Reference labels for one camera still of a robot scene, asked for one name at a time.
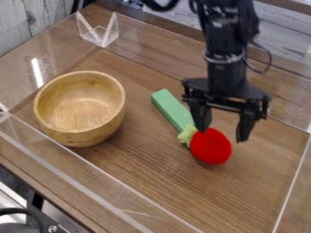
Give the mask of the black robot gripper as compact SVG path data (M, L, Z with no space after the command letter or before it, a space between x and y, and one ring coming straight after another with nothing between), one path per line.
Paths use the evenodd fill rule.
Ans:
M188 104L196 129L206 132L215 107L239 114L236 142L250 139L259 119L267 118L271 95L247 80L246 64L210 64L208 76L183 80L183 101Z

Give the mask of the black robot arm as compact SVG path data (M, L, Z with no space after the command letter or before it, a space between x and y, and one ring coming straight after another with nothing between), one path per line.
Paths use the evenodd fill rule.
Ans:
M271 95L247 79L247 49L259 34L252 0L188 0L206 38L208 76L183 80L183 101L196 129L207 131L211 110L238 113L236 141L250 139L255 122L268 116Z

